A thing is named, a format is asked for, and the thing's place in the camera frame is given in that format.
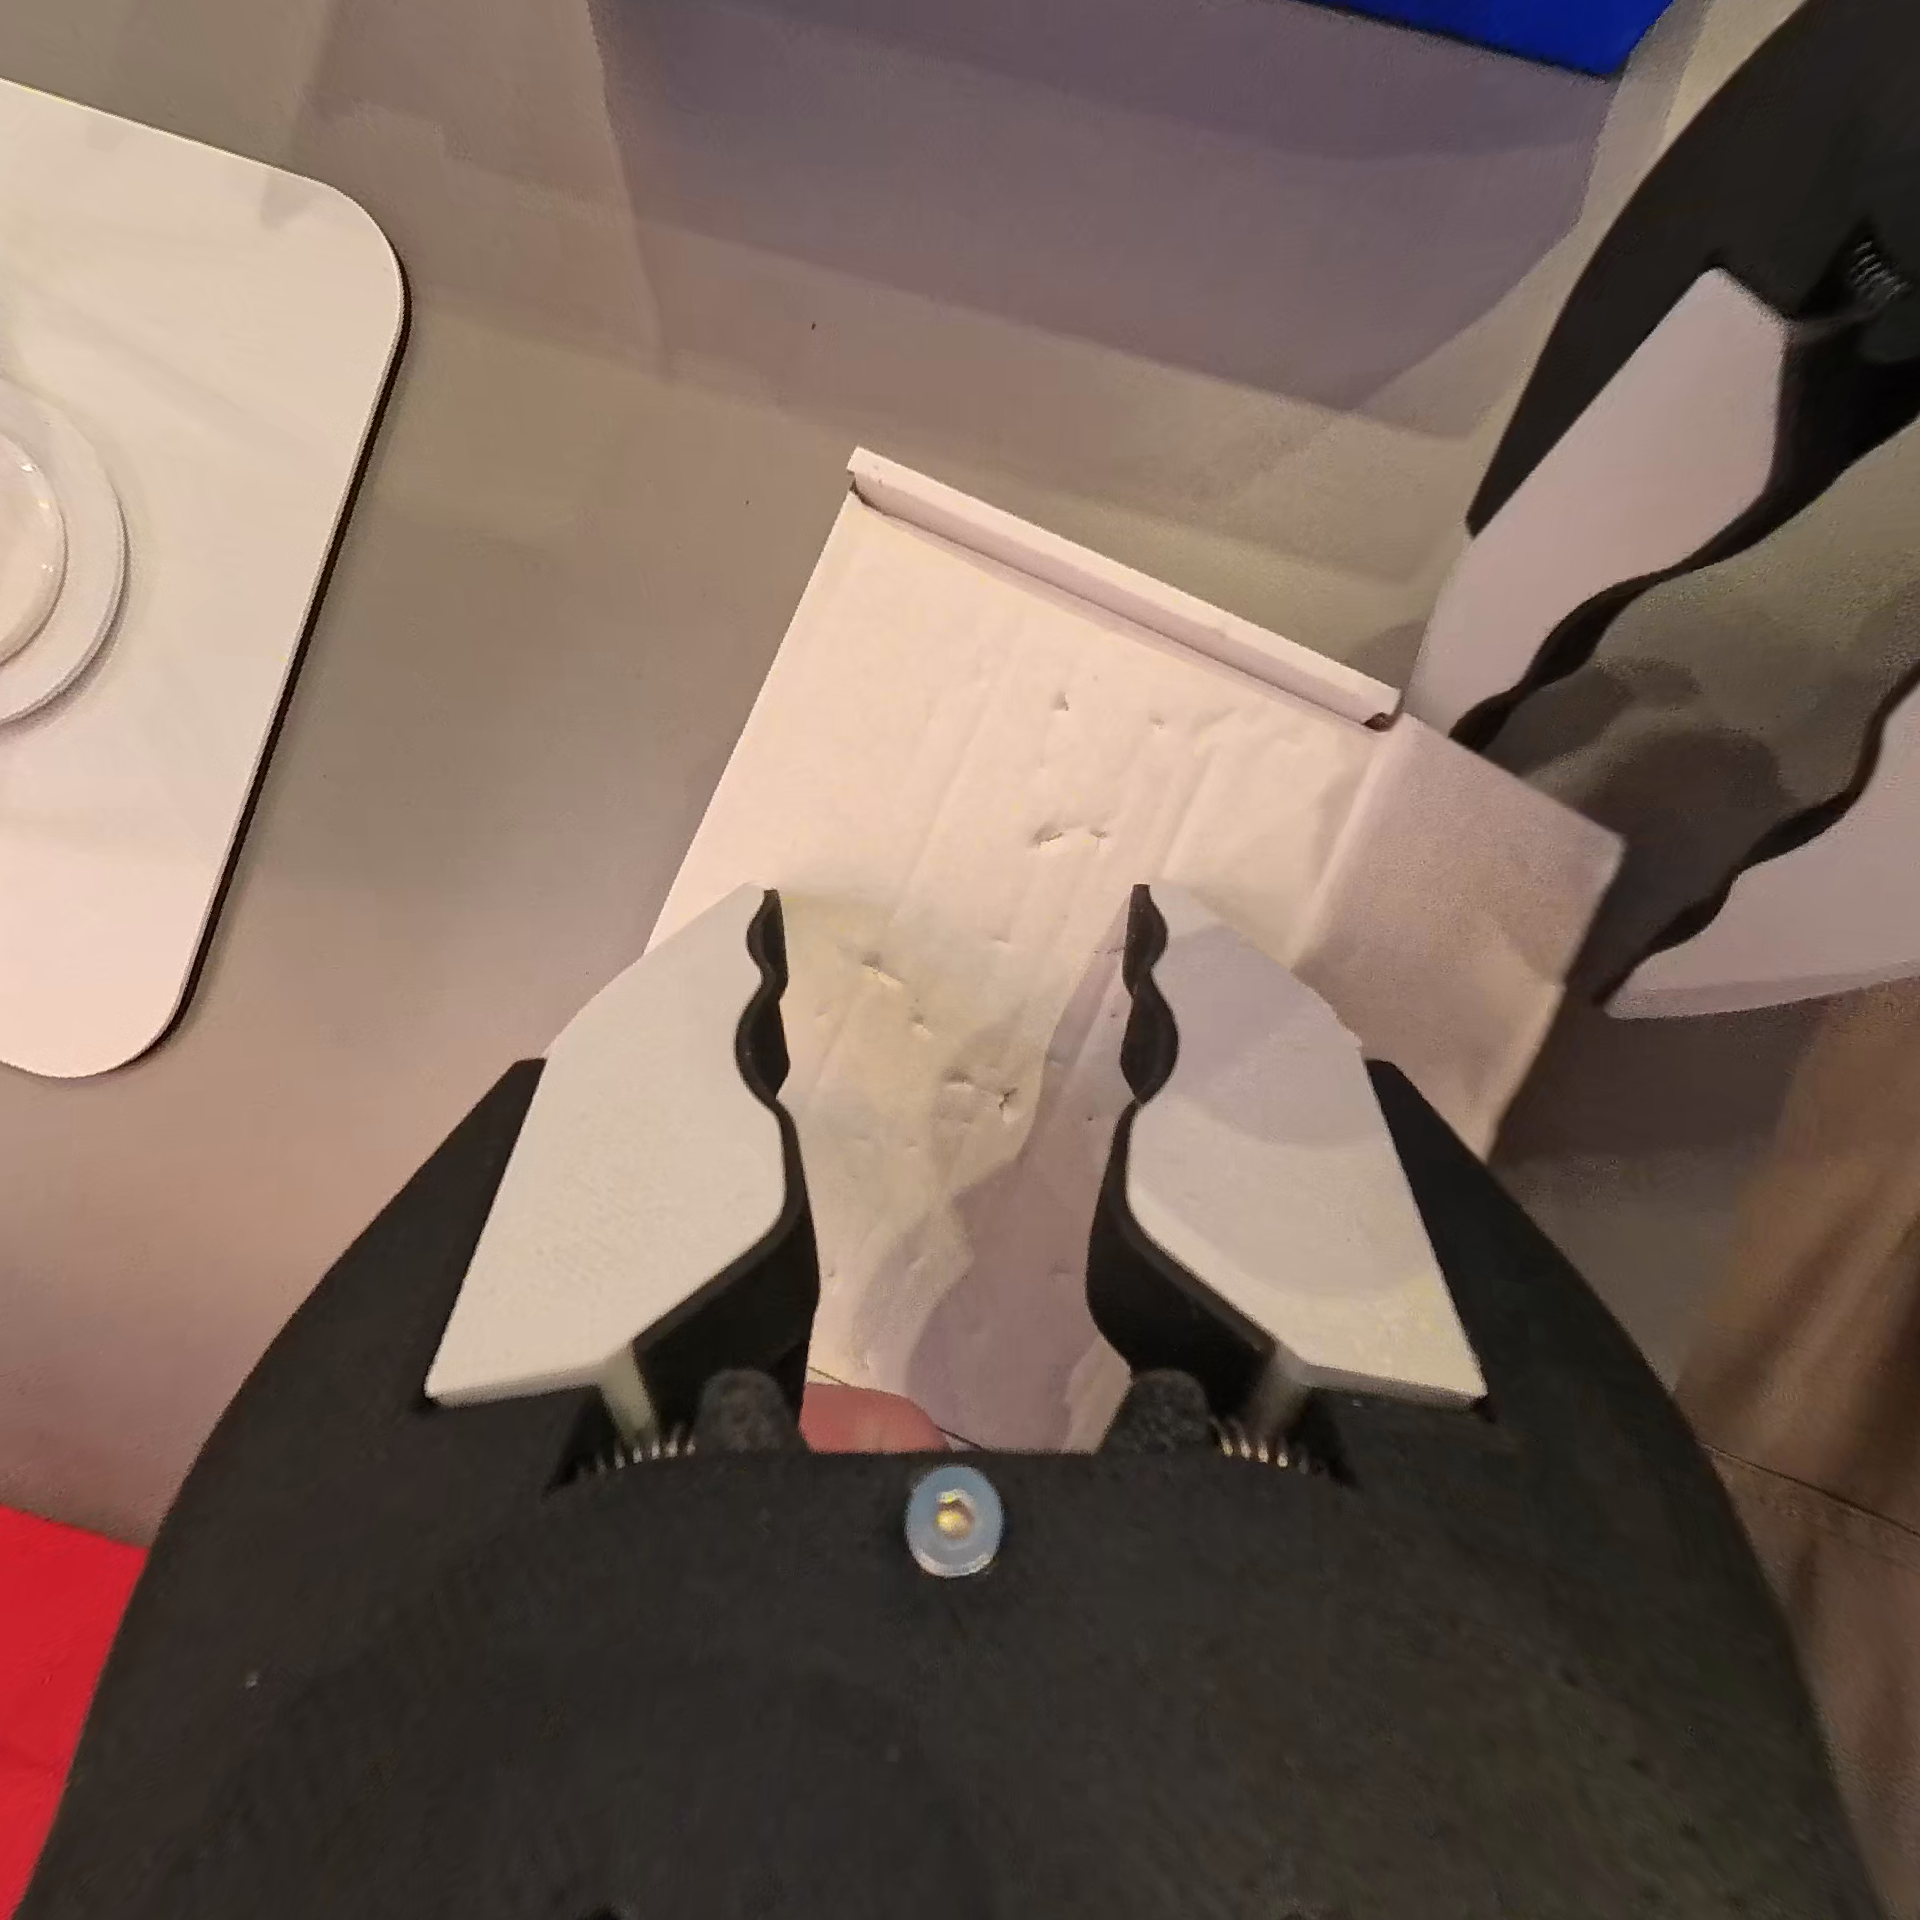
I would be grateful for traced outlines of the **red cloth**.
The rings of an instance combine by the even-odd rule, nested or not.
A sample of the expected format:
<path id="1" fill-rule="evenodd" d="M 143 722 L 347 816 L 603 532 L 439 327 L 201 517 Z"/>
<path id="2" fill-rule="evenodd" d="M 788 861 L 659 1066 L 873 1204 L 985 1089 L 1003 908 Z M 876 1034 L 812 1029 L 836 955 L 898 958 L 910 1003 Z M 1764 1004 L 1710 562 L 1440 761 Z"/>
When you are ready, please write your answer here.
<path id="1" fill-rule="evenodd" d="M 56 1825 L 148 1551 L 5 1505 L 5 1916 Z"/>

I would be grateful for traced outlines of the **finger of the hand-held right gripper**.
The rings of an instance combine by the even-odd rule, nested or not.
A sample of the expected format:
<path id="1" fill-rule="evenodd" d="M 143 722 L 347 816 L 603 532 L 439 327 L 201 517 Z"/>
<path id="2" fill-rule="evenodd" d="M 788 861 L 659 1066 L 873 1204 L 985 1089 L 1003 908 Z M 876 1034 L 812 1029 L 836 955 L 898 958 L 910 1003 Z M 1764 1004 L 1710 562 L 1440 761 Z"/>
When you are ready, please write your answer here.
<path id="1" fill-rule="evenodd" d="M 1416 656 L 1416 716 L 1487 747 L 1642 591 L 1734 558 L 1915 417 L 1915 277 L 1839 268 L 1791 322 L 1708 270 L 1493 513 Z"/>
<path id="2" fill-rule="evenodd" d="M 1877 704 L 1853 778 L 1768 827 L 1601 999 L 1613 1021 L 1692 1021 L 1915 975 L 1915 659 Z"/>

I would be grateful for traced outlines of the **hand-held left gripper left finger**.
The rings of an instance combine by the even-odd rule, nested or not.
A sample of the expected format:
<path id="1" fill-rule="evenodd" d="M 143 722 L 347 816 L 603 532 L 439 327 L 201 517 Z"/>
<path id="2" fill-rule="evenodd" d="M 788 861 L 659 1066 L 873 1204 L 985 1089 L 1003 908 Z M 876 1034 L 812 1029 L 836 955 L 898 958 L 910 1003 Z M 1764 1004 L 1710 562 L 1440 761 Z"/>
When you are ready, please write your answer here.
<path id="1" fill-rule="evenodd" d="M 717 1387 L 799 1424 L 820 1258 L 784 981 L 781 897 L 739 886 L 565 1021 L 427 1370 L 437 1410 L 590 1389 L 656 1447 Z"/>

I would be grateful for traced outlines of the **white cardboard box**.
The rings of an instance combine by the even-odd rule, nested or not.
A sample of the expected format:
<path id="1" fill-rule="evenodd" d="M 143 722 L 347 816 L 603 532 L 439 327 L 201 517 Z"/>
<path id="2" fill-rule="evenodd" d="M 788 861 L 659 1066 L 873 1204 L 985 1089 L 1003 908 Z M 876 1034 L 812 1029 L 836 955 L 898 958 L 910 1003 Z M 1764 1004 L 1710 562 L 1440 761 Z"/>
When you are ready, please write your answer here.
<path id="1" fill-rule="evenodd" d="M 1619 872 L 1393 684 L 858 450 L 650 945 L 781 897 L 812 1365 L 1059 1453 L 1123 1389 L 1085 1258 L 1130 889 L 1196 895 L 1487 1151 Z"/>

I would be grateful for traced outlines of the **white monitor stand base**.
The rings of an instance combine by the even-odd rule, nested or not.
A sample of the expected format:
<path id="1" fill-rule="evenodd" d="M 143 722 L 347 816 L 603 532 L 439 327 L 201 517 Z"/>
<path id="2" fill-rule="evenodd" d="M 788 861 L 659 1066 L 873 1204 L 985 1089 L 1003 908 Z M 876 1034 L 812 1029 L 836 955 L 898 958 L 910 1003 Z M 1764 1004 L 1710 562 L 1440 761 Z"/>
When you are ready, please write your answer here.
<path id="1" fill-rule="evenodd" d="M 118 623 L 5 726 L 5 1066 L 86 1082 L 178 1022 L 407 324 L 341 192 L 5 83 L 5 378 L 96 448 Z"/>

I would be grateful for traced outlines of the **person's beige trousers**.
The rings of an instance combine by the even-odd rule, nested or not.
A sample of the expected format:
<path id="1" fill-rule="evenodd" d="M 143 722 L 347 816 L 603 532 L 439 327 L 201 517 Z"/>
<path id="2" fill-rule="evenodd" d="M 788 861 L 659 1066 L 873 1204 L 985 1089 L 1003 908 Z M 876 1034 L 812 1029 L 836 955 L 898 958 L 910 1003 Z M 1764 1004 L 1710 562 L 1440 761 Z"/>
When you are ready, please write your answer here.
<path id="1" fill-rule="evenodd" d="M 1783 1604 L 1885 1914 L 1915 1916 L 1915 981 L 1822 1013 L 1680 1400 Z"/>

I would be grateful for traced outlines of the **blue cube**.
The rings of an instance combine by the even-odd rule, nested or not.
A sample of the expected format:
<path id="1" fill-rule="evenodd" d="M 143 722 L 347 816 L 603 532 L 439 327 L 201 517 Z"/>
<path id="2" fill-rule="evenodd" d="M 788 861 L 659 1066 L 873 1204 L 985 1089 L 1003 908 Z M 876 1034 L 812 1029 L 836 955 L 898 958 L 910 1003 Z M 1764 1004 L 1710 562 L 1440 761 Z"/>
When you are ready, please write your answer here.
<path id="1" fill-rule="evenodd" d="M 1319 5 L 1550 65 L 1574 74 L 1619 74 L 1671 5 Z"/>

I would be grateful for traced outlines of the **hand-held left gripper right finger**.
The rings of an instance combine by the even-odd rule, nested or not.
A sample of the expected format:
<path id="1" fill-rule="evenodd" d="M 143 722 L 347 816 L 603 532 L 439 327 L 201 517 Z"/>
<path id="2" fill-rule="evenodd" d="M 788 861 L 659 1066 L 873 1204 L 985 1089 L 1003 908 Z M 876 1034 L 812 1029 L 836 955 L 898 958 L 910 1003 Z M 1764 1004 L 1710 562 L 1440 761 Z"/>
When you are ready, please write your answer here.
<path id="1" fill-rule="evenodd" d="M 1199 897 L 1140 883 L 1129 1103 L 1085 1294 L 1130 1383 L 1193 1378 L 1227 1447 L 1285 1447 L 1322 1394 L 1487 1399 L 1357 1037 Z"/>

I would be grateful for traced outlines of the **round clear stand disc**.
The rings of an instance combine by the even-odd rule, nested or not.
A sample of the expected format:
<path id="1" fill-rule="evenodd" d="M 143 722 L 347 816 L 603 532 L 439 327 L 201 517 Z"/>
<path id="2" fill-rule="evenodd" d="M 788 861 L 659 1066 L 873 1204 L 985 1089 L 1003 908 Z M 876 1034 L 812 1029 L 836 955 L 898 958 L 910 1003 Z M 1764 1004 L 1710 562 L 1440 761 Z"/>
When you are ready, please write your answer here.
<path id="1" fill-rule="evenodd" d="M 86 432 L 5 381 L 5 724 L 83 682 L 125 588 L 125 516 Z"/>

